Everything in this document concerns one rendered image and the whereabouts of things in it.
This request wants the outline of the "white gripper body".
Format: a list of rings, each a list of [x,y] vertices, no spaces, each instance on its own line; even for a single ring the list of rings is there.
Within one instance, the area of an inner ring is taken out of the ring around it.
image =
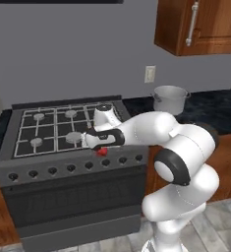
[[[87,132],[82,133],[83,142],[92,150],[99,150],[99,138],[88,134]]]

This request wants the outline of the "grey gas stove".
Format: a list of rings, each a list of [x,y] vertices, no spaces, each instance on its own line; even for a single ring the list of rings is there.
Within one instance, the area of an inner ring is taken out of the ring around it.
[[[118,95],[15,104],[0,149],[0,189],[26,252],[130,234],[141,226],[148,149],[97,155],[71,132],[85,132],[99,105],[120,121]]]

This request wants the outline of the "silver metal pot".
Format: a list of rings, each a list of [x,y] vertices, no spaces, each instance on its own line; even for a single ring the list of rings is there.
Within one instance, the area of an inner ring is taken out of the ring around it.
[[[183,112],[186,99],[191,96],[191,93],[176,86],[159,86],[151,95],[155,111],[179,115]]]

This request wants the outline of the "grey stove bottom drawer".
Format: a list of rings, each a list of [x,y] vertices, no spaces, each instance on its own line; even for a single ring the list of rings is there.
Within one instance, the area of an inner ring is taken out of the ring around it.
[[[38,235],[20,235],[26,252],[51,252],[138,232],[141,216],[102,221]]]

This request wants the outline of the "dark oven door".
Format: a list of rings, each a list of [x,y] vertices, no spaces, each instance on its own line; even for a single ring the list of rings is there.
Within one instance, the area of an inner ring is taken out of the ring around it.
[[[2,189],[17,227],[138,205],[145,170],[128,167]]]

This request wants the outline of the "black range hood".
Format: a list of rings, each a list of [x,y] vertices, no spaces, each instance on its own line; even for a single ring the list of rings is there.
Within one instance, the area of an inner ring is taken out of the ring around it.
[[[124,0],[0,0],[0,4],[123,4]]]

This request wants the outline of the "brown wooden cupboard door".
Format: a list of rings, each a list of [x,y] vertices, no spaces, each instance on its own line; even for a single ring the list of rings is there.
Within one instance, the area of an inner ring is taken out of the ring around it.
[[[199,1],[199,10],[192,44],[187,46],[195,1]],[[188,0],[180,38],[179,55],[231,54],[231,0]]]

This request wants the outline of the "white wall outlet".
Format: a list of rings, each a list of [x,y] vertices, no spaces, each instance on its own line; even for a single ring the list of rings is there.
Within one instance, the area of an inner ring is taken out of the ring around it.
[[[146,83],[153,83],[155,78],[155,67],[154,66],[146,66],[144,72],[144,81]]]

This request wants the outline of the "brown wooden wall cupboard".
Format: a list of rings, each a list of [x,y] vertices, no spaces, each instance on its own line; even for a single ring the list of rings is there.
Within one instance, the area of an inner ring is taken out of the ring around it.
[[[154,44],[176,56],[231,54],[231,0],[158,0]]]

